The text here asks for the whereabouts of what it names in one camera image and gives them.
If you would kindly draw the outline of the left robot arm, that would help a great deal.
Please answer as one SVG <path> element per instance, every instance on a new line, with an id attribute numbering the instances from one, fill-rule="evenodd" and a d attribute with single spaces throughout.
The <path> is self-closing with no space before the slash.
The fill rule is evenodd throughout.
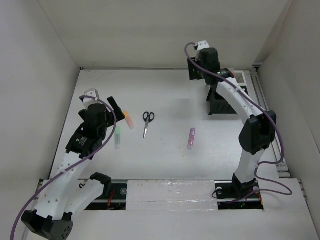
<path id="1" fill-rule="evenodd" d="M 104 102 L 98 97 L 82 95 L 85 109 L 78 114 L 82 124 L 70 138 L 63 161 L 56 175 L 36 193 L 44 196 L 32 210 L 23 208 L 19 218 L 34 234 L 46 240 L 66 240 L 73 229 L 74 219 L 97 198 L 112 193 L 111 177 L 96 172 L 76 192 L 78 179 L 93 157 L 102 150 L 116 132 L 125 115 L 111 96 Z M 107 129 L 112 128 L 110 135 Z"/>

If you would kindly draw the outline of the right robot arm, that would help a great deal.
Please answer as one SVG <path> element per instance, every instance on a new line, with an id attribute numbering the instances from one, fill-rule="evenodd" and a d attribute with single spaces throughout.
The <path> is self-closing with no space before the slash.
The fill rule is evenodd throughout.
<path id="1" fill-rule="evenodd" d="M 255 170 L 265 150 L 275 140 L 277 115 L 255 105 L 235 74 L 228 68 L 221 68 L 215 48 L 205 42 L 195 43 L 193 47 L 196 56 L 187 58 L 189 78 L 204 79 L 210 87 L 207 97 L 210 115 L 236 113 L 243 123 L 238 137 L 242 148 L 239 165 L 231 182 L 215 185 L 217 199 L 240 199 L 257 187 Z"/>

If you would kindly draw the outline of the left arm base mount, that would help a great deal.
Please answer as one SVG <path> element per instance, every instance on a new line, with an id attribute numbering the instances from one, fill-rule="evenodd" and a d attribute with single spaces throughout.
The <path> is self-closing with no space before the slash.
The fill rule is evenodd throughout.
<path id="1" fill-rule="evenodd" d="M 112 180 L 102 173 L 94 173 L 90 180 L 98 180 L 104 185 L 103 193 L 88 205 L 88 211 L 124 211 L 126 210 L 128 181 Z"/>

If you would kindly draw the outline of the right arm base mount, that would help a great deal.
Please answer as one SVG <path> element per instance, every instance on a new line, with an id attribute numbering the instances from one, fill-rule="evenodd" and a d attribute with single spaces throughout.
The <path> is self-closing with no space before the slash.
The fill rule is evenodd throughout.
<path id="1" fill-rule="evenodd" d="M 212 197 L 217 200 L 218 210 L 263 210 L 261 194 L 254 190 L 259 187 L 254 180 L 244 189 L 238 189 L 231 180 L 218 180 L 214 183 Z"/>

